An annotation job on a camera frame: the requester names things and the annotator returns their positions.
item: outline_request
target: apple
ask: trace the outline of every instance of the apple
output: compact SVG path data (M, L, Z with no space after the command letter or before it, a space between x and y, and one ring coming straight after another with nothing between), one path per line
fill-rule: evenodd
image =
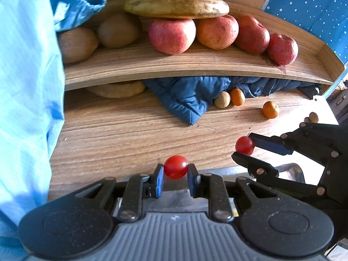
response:
M196 23L198 41L214 50L230 46L237 38L238 22L231 15L211 19L200 19Z
M284 34L273 33L270 36L267 56L278 65L291 64L299 53L299 47L294 39Z
M160 52L176 55L185 52L196 36L192 19L154 18L148 28L152 45Z
M269 43L269 32L254 17L245 15L237 19L239 33L234 42L249 54L261 54Z

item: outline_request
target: curved wooden shelf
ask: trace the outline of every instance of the curved wooden shelf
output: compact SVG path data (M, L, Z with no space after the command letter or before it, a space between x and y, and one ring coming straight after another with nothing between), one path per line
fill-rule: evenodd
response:
M65 93L65 124L51 157L50 198L57 198L106 176L117 179L152 172L157 163L181 154L198 169L230 167L234 144L255 132L267 136L293 131L316 112L320 123L337 124L326 100L309 100L298 91L248 98L240 107L211 107L194 126L171 115L149 90L124 99L107 99L85 89ZM273 100L280 107L276 119L262 115ZM297 163L307 183L317 183L324 169L294 153L281 156L256 148L253 156L274 166Z
M86 26L95 27L108 15L121 11L123 2L108 0L106 8ZM98 48L87 60L67 65L66 90L118 81L193 75L262 76L332 84L344 71L344 64L328 46L307 31L259 10L236 4L229 6L233 16L253 15L270 32L294 38L299 44L296 61L277 67L266 56L247 54L234 45L215 51L198 42L183 54L166 55L158 52L144 35L129 46Z

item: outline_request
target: orange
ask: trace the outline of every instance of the orange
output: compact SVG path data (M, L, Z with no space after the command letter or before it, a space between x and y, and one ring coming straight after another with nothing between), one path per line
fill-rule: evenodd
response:
M273 101L267 101L262 107L263 115L268 119L274 119L279 115L279 107Z
M231 95L231 102L233 105L240 106L244 104L245 96L243 91L241 91L240 89L238 88L232 89L230 91L230 95Z

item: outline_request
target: ripe banana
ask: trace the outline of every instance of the ripe banana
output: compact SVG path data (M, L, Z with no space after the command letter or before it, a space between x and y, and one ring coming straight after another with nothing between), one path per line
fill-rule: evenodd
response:
M223 0L126 0L125 11L146 17L204 19L229 13Z

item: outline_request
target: cherry tomato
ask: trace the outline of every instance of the cherry tomato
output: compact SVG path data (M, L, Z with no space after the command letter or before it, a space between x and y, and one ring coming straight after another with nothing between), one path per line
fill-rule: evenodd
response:
M238 138L236 142L236 151L245 155L251 155L254 152L254 141L248 136L242 136Z
M169 157L164 163L164 173L170 179L181 179L187 173L187 159L180 155Z

